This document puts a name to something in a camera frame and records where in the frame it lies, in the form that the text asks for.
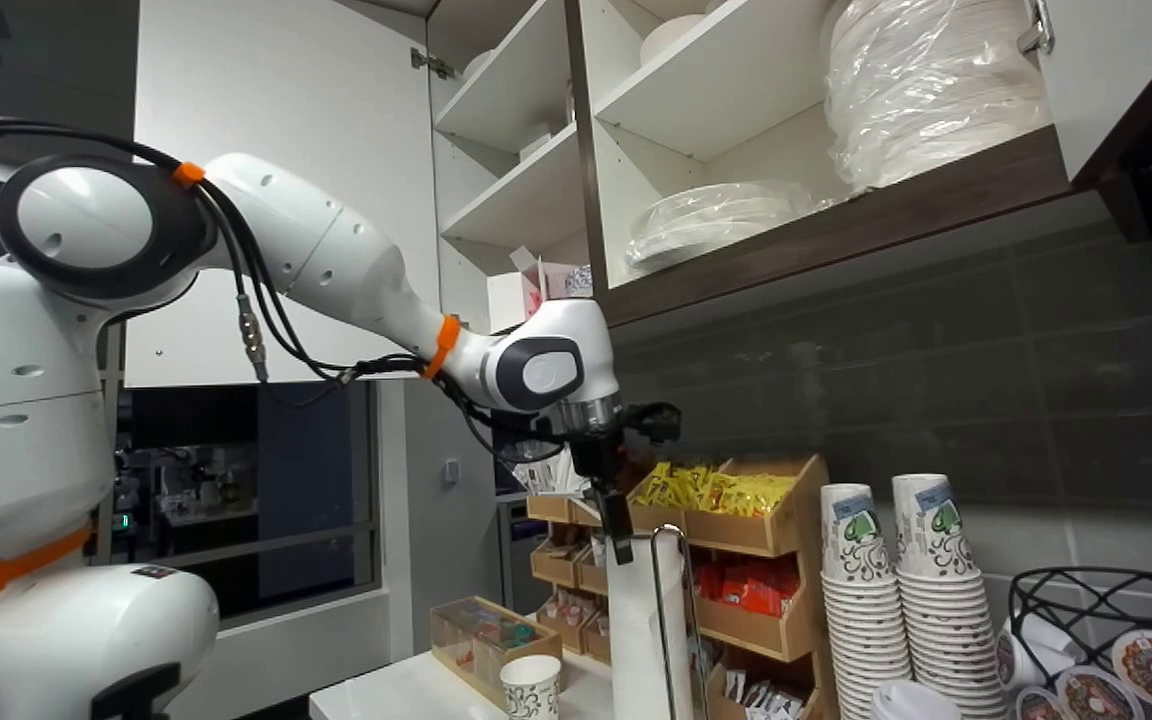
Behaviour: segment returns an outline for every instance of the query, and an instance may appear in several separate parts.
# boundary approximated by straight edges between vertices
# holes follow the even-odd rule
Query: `dark tiled wall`
[[[890,497],[947,470],[996,592],[1152,570],[1152,245],[1107,220],[622,348],[694,447],[823,447]]]

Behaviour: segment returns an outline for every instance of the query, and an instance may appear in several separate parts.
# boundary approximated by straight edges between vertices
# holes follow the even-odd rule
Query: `wall shelf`
[[[729,0],[597,116],[697,159],[726,158],[820,105],[820,21],[823,0]]]
[[[494,60],[445,105],[438,128],[445,137],[515,151],[539,121],[569,111],[569,95],[563,0],[538,0],[495,45]]]
[[[970,159],[864,194],[808,220],[607,293],[607,321],[636,323],[717,296],[805,278],[934,231],[1067,198],[1058,132],[1042,128]]]
[[[462,209],[445,238],[495,253],[534,249],[549,260],[585,260],[575,124]]]

